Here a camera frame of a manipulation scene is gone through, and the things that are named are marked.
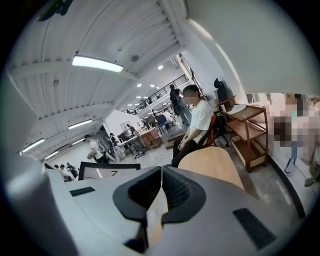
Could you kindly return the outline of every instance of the wooden cart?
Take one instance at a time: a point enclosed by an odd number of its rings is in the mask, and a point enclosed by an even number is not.
[[[265,127],[251,120],[262,113],[264,114]],[[268,159],[268,120],[266,108],[248,105],[238,113],[224,114],[226,117],[230,117],[226,118],[226,125],[231,131],[231,144],[239,155],[247,172],[250,172],[253,167],[266,165]],[[265,147],[257,141],[257,138],[263,135],[265,135]]]

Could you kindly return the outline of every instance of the ceiling vent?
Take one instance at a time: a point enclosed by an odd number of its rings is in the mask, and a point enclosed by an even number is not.
[[[139,60],[139,56],[138,55],[132,55],[131,56],[131,61],[132,62],[136,62],[137,60]]]

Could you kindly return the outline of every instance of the ceiling light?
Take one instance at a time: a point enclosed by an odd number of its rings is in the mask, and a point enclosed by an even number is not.
[[[84,139],[85,139],[85,138],[82,138],[82,139],[80,139],[80,140],[78,140],[78,141],[76,141],[76,142],[72,143],[72,145],[76,145],[76,144],[77,144],[77,143],[79,143],[79,142],[83,142],[83,141],[84,141]]]
[[[59,151],[56,151],[56,152],[52,153],[51,155],[48,155],[44,160],[47,160],[48,158],[53,157],[54,155],[56,155],[58,153],[59,153]]]
[[[84,121],[84,122],[76,123],[74,125],[69,126],[68,129],[70,130],[70,129],[73,129],[73,128],[76,128],[76,127],[79,127],[79,126],[83,126],[83,125],[89,124],[91,122],[92,122],[92,120],[90,119],[90,120],[87,120],[87,121]]]
[[[95,69],[109,70],[120,73],[124,67],[102,59],[75,55],[72,60],[72,66],[89,67]]]
[[[35,146],[41,144],[42,142],[44,142],[45,140],[42,138],[40,140],[38,140],[37,142],[31,144],[30,146],[27,146],[24,150],[22,150],[22,153],[27,152],[28,150],[34,148]]]

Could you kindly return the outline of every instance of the black pants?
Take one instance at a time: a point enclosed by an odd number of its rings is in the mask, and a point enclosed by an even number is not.
[[[171,162],[172,167],[178,167],[182,158],[197,150],[197,143],[194,140],[188,141],[182,150],[178,149],[180,142],[181,140],[175,140],[173,143],[173,159]]]
[[[109,161],[108,161],[108,159],[107,159],[107,157],[106,157],[105,154],[103,154],[102,157],[98,158],[98,159],[96,160],[96,162],[97,162],[98,164],[109,164]]]

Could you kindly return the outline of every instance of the hair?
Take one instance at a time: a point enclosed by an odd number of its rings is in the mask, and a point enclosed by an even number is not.
[[[183,95],[186,94],[187,91],[192,91],[194,93],[198,92],[198,96],[200,98],[200,91],[199,91],[199,88],[198,86],[196,86],[195,84],[190,84],[188,86],[186,86],[184,89],[183,89]]]

